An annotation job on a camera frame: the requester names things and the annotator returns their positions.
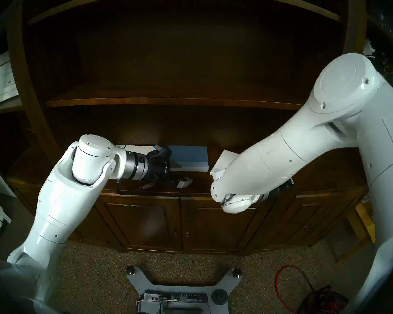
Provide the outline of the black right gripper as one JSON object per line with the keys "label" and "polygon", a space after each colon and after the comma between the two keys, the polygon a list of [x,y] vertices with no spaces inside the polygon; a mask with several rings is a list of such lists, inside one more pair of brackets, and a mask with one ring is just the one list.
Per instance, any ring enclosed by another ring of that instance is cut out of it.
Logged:
{"label": "black right gripper", "polygon": [[278,187],[269,192],[269,200],[276,200],[281,193],[293,187],[294,185],[295,184],[293,179],[289,178],[283,184],[279,185]]}

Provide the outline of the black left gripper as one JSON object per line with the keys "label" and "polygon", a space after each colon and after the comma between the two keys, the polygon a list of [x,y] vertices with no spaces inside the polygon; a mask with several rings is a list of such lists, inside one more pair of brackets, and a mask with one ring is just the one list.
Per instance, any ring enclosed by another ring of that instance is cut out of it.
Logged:
{"label": "black left gripper", "polygon": [[170,169],[182,169],[182,165],[174,160],[168,160],[165,158],[148,158],[148,169],[146,173],[146,180],[153,183],[162,183],[166,186],[183,189],[190,186],[193,183],[193,179],[182,176],[170,175]]}

